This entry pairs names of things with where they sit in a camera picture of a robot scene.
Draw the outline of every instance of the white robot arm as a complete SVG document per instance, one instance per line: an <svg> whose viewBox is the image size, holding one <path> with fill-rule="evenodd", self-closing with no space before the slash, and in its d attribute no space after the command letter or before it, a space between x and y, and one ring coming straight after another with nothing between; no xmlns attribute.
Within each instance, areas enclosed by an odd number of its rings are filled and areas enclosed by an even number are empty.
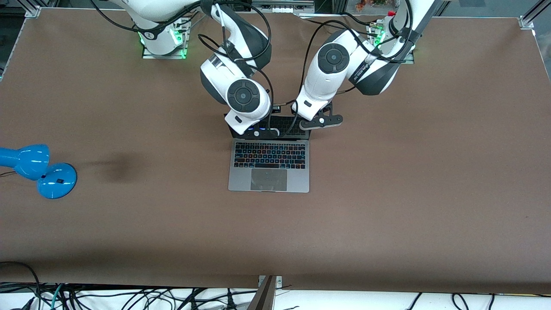
<svg viewBox="0 0 551 310"><path fill-rule="evenodd" d="M225 120L242 135L272 108L266 90L250 79L257 68L261 70L270 62L272 48L260 29L230 8L213 6L210 16L231 35L218 48L218 53L201 65L201 83L218 102L230 106Z"/></svg>
<svg viewBox="0 0 551 310"><path fill-rule="evenodd" d="M196 0L102 0L114 3L123 8L140 29L153 29L160 23L175 16L181 9L196 2ZM167 55L184 42L175 35L180 31L178 22L165 28L144 31L140 37L146 48L155 55Z"/></svg>
<svg viewBox="0 0 551 310"><path fill-rule="evenodd" d="M367 40L362 39L361 46L356 31L345 29L332 34L314 56L304 85L292 106L297 111L298 105L298 114L309 121L300 123L302 129L330 126L324 125L323 120L321 123L312 120L331 102L345 78L364 95L382 93L419 39L433 16L437 3L436 0L402 2L397 14L388 24L394 40L386 43L393 44L386 54Z"/></svg>
<svg viewBox="0 0 551 310"><path fill-rule="evenodd" d="M140 29L154 29L176 16L185 7L199 6L192 0L108 0L132 17ZM228 29L230 37L201 65L201 82L218 102L231 110L226 122L242 135L247 128L266 117L271 101L266 90L250 78L271 59L268 37L229 7L213 2L201 2L201 8ZM181 44L174 32L179 25L172 23L158 30L139 31L147 49L157 55L171 53Z"/></svg>

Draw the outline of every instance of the trackpad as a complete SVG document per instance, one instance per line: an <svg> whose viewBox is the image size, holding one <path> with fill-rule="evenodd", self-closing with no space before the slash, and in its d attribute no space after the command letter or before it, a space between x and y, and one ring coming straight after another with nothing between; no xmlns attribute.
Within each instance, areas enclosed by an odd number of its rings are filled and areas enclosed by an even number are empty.
<svg viewBox="0 0 551 310"><path fill-rule="evenodd" d="M253 168L251 190L287 191L287 170Z"/></svg>

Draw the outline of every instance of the blue desk lamp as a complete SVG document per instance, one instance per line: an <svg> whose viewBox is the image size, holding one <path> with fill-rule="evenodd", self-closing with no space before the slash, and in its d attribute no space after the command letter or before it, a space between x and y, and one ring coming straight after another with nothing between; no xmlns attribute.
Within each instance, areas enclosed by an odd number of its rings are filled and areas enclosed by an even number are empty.
<svg viewBox="0 0 551 310"><path fill-rule="evenodd" d="M43 197L58 199L74 188L77 171L66 163L48 166L49 162L47 145L29 145L20 149L0 147L0 166L13 168L22 177L36 181L36 189Z"/></svg>

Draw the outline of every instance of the laptop keyboard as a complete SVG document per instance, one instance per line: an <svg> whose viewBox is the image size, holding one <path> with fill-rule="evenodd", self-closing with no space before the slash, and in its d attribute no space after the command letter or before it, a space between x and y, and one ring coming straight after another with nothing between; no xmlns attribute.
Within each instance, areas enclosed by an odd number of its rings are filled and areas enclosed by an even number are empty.
<svg viewBox="0 0 551 310"><path fill-rule="evenodd" d="M306 144L237 142L234 167L306 169Z"/></svg>

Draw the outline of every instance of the silver laptop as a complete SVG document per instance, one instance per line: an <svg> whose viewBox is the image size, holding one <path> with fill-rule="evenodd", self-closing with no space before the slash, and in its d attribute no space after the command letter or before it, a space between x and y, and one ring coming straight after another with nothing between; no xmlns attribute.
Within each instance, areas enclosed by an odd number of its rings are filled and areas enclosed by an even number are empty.
<svg viewBox="0 0 551 310"><path fill-rule="evenodd" d="M272 116L271 127L285 132L292 120L292 116ZM234 140L229 190L308 193L310 131L300 129L299 121L287 136L275 140L248 140L230 131Z"/></svg>

